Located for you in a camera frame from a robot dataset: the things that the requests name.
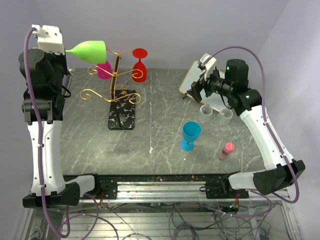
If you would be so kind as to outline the green plastic wine glass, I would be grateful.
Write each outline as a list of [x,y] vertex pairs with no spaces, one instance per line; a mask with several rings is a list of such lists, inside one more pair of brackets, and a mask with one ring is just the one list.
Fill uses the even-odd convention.
[[107,61],[107,46],[103,40],[87,40],[65,52],[87,63],[103,64]]

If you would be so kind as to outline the blue plastic wine glass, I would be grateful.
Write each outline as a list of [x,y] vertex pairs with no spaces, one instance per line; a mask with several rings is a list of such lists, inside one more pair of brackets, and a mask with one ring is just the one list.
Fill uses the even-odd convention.
[[182,140],[180,141],[180,147],[186,151],[192,151],[195,147],[195,141],[198,139],[202,132],[202,128],[199,123],[195,121],[188,121],[182,128]]

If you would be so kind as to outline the pink plastic wine glass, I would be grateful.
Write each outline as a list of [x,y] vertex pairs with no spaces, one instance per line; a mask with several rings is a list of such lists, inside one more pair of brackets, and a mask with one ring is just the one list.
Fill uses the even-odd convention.
[[98,77],[102,80],[108,80],[113,77],[111,75],[113,73],[113,69],[108,61],[106,61],[105,63],[98,63],[96,65],[96,70]]

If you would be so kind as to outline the red plastic wine glass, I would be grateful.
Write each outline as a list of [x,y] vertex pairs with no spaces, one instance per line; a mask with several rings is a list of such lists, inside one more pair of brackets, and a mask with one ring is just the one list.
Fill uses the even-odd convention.
[[136,48],[132,55],[138,59],[132,68],[132,79],[137,83],[143,83],[147,80],[147,68],[142,59],[148,56],[148,52],[144,48]]

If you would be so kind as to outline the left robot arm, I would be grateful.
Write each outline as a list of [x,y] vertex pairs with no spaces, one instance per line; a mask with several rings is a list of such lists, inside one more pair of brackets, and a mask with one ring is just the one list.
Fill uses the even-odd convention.
[[66,57],[38,48],[27,51],[31,86],[38,111],[35,111],[29,91],[23,94],[22,112],[30,134],[33,154],[33,180],[30,194],[22,199],[25,208],[46,206],[77,206],[82,195],[98,198],[102,186],[94,174],[65,181],[61,165],[60,139],[63,109],[64,77],[70,73]]

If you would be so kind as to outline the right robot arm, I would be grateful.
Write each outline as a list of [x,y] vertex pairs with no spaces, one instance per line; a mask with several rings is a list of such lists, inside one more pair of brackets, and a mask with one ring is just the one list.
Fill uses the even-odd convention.
[[202,101],[201,92],[207,98],[212,94],[226,98],[228,105],[249,129],[265,167],[260,171],[229,174],[226,182],[220,186],[221,194],[231,198],[238,190],[253,189],[269,195],[297,184],[297,179],[306,166],[302,160],[294,159],[279,140],[263,106],[261,94],[248,86],[247,63],[241,59],[228,60],[224,76],[221,77],[216,59],[205,55],[198,62],[198,68],[201,75],[190,85],[187,94],[198,103]]

